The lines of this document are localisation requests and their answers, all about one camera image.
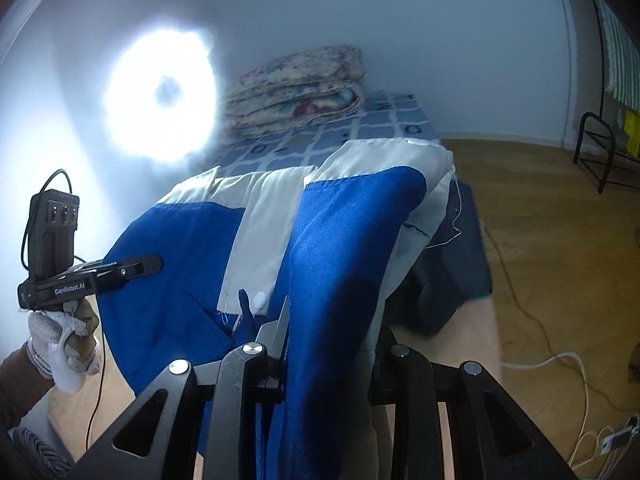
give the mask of power strip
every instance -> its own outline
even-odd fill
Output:
[[[604,455],[610,453],[614,449],[625,447],[637,433],[640,433],[639,421],[636,417],[632,417],[628,426],[602,439],[600,454]]]

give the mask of black metal rack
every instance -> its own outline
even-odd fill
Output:
[[[606,184],[614,184],[616,186],[628,187],[631,189],[640,189],[640,186],[632,184],[630,182],[619,182],[617,180],[609,180],[609,174],[612,169],[625,171],[627,173],[633,173],[640,176],[640,158],[629,155],[623,148],[619,148],[616,142],[616,136],[613,133],[612,127],[602,118],[602,109],[604,108],[604,80],[605,80],[605,59],[604,59],[604,40],[602,37],[602,23],[600,22],[600,13],[598,12],[598,4],[596,0],[591,0],[593,3],[593,10],[596,14],[596,22],[598,24],[598,37],[600,38],[600,110],[597,114],[593,112],[585,112],[580,119],[580,127],[578,128],[578,139],[575,146],[574,164],[580,162],[589,173],[591,173],[598,181],[598,193],[602,193]],[[598,134],[586,129],[586,124],[589,119],[593,119],[598,124],[604,127],[608,135]],[[601,147],[606,153],[607,158],[603,162],[594,158],[587,158],[580,154],[582,147],[582,141],[584,140],[584,134],[587,134],[599,147]],[[620,157],[625,160],[637,163],[638,166],[628,167],[614,165],[615,157]],[[603,168],[602,173],[598,173],[596,168]]]

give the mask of wooden floor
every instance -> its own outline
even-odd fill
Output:
[[[559,148],[516,142],[450,140],[459,176],[471,184],[481,222],[502,251],[521,306],[546,328],[555,352],[574,351],[590,391],[587,430],[621,428],[639,410],[640,385],[628,360],[640,342],[640,193],[607,187],[603,195]],[[550,353],[540,327],[517,309],[495,249],[485,235],[503,360],[536,363]],[[584,413],[576,370],[553,362],[504,370],[504,386],[567,457]],[[586,438],[575,463],[593,452]],[[598,459],[576,471],[594,476]]]

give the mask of glove cuff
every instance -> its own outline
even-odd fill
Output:
[[[44,357],[42,357],[35,351],[35,348],[33,347],[33,340],[31,337],[27,341],[27,356],[29,357],[29,361],[31,361],[31,364],[33,364],[33,366],[35,366],[43,376],[45,376],[47,379],[52,378],[51,367],[49,366],[49,363],[47,363]]]

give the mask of bed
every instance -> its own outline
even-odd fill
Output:
[[[367,98],[362,110],[349,118],[301,130],[268,134],[259,139],[241,139],[223,146],[212,166],[221,167],[220,176],[293,166],[319,166],[349,139],[380,137],[437,141],[430,120],[412,94],[379,92]],[[419,335],[403,326],[395,326],[394,332],[399,342],[412,346],[436,362],[458,366],[465,360],[478,360],[500,380],[500,345],[490,295],[466,301],[435,336]],[[75,460],[85,451],[85,439],[89,444],[94,442],[134,398],[109,351],[106,352],[103,381],[100,402],[89,432],[100,376],[88,378],[84,388],[75,395],[69,396],[57,390],[50,394],[50,423]],[[196,477],[201,467],[202,461],[198,460]],[[448,478],[452,475],[451,467],[449,460]]]

